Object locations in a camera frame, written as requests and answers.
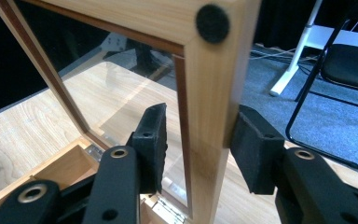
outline chair frame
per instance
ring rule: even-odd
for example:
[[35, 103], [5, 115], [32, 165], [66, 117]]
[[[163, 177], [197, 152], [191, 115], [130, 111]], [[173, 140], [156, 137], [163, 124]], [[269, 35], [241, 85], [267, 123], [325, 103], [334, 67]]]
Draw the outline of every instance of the chair frame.
[[[331, 159], [333, 161], [341, 162], [341, 163], [343, 163], [345, 165], [348, 165], [348, 166], [350, 166], [352, 168], [355, 168], [355, 169], [358, 169], [358, 163], [342, 159], [342, 158], [340, 158], [340, 157], [338, 157], [336, 155], [333, 155], [331, 153], [322, 151], [319, 148], [316, 148], [316, 147], [310, 146], [310, 145], [308, 145], [306, 143], [303, 143], [301, 141], [298, 141], [291, 135], [290, 131], [291, 131], [292, 127], [293, 127], [293, 124], [295, 123], [296, 117], [297, 117], [297, 115], [298, 115], [298, 113], [299, 113], [299, 111], [301, 109], [301, 106], [304, 104], [304, 101], [305, 101], [305, 99], [306, 99], [306, 97], [307, 97], [307, 95], [309, 93], [313, 93], [313, 94], [316, 94], [316, 95], [319, 95], [319, 96], [322, 96], [322, 97], [325, 97], [325, 98], [328, 98], [328, 99], [339, 101], [339, 102], [344, 103], [344, 104], [354, 105], [354, 106], [358, 107], [358, 104], [348, 102], [348, 101], [344, 101], [344, 100], [341, 100], [341, 99], [337, 99], [337, 98], [327, 96], [327, 95], [324, 95], [324, 94], [321, 94], [321, 93], [318, 93], [318, 92], [310, 91], [310, 87], [312, 86], [315, 78], [318, 76], [318, 74], [321, 74], [321, 69], [323, 67], [324, 60], [325, 60], [325, 57], [327, 55], [327, 52], [329, 51], [330, 47], [333, 45], [333, 43], [334, 43], [335, 39], [337, 38], [337, 36], [338, 36], [339, 32], [341, 31], [341, 29], [349, 21], [358, 19], [356, 17], [353, 17], [353, 14], [355, 14], [357, 12], [358, 12], [358, 2], [344, 16], [344, 18], [341, 21], [341, 23], [335, 28], [335, 30], [333, 31], [333, 33], [331, 34], [331, 36], [327, 40], [327, 43], [324, 46], [324, 49], [322, 50], [321, 54], [319, 55], [317, 63], [312, 68], [312, 70], [310, 72], [310, 75], [307, 78], [306, 83], [304, 84], [303, 88], [301, 89], [300, 93], [298, 94], [298, 96], [296, 98], [296, 102], [298, 102], [298, 103], [297, 103], [296, 108], [295, 108], [295, 110], [294, 110], [294, 112], [292, 114], [292, 117], [289, 119], [289, 122], [288, 122], [288, 124], [286, 126], [286, 129], [285, 129], [286, 136], [291, 142], [293, 142], [293, 143], [295, 143], [295, 144], [297, 144], [299, 146], [309, 148], [309, 149], [311, 149], [311, 150], [313, 150], [315, 152], [318, 152], [322, 156], [325, 156], [328, 159]], [[334, 84], [336, 84], [338, 86], [343, 86], [343, 87], [347, 87], [347, 88], [350, 88], [350, 89], [353, 89], [353, 90], [358, 90], [358, 88], [353, 87], [353, 86], [348, 86], [348, 85], [336, 83], [335, 81], [330, 80], [330, 79], [325, 78], [325, 77], [324, 77], [324, 79], [326, 81], [334, 83]]]

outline table surface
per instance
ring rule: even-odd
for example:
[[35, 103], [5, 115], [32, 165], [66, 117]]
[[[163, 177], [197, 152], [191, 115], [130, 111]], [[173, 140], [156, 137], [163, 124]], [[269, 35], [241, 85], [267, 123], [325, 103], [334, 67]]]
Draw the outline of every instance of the table surface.
[[[90, 127], [110, 139], [112, 144], [123, 144], [127, 132], [136, 127], [146, 107], [166, 102], [170, 148], [165, 176], [184, 188], [175, 91], [112, 63], [99, 63], [67, 78], [64, 83]], [[127, 128], [118, 128], [124, 124]], [[80, 136], [50, 90], [0, 113], [0, 190]], [[327, 162], [344, 182], [358, 188], [358, 173]], [[227, 161], [215, 223], [280, 223], [274, 196], [250, 194], [231, 156]]]

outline wooden frame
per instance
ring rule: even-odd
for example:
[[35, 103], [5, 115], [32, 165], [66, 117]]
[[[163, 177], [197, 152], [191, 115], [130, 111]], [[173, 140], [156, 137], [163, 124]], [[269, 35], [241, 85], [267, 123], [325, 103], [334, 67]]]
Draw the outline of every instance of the wooden frame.
[[[216, 0], [229, 19], [219, 44], [198, 34], [195, 18], [206, 1], [28, 0], [77, 20], [172, 52], [179, 64], [178, 100], [189, 213], [213, 223], [226, 168], [228, 143], [241, 97], [259, 0]], [[74, 101], [13, 0], [0, 0], [0, 16], [48, 83], [79, 131], [99, 146]]]

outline blue carpet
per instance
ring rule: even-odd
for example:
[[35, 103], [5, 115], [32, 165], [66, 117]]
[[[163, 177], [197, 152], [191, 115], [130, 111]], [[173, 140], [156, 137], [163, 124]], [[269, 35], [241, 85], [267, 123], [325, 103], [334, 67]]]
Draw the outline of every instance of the blue carpet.
[[[241, 103], [256, 109], [283, 136], [307, 75], [297, 71], [279, 97], [269, 90], [286, 70], [287, 63], [268, 59], [251, 60], [243, 87]], [[358, 104], [358, 91], [316, 80], [312, 91]], [[292, 136], [311, 146], [358, 163], [358, 108], [309, 94], [292, 128]]]

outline wooden box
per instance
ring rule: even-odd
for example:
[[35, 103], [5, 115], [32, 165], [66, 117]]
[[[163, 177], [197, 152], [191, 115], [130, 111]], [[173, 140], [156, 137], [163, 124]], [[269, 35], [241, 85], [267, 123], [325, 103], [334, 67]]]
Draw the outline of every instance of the wooden box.
[[[95, 173], [85, 148], [125, 144], [145, 109], [165, 103], [163, 195], [188, 220], [212, 223], [258, 7], [259, 0], [0, 0], [1, 18], [49, 86], [0, 114], [7, 160], [0, 203], [32, 179], [65, 188]], [[122, 63], [129, 55], [135, 59]], [[157, 83], [171, 72], [174, 90]]]

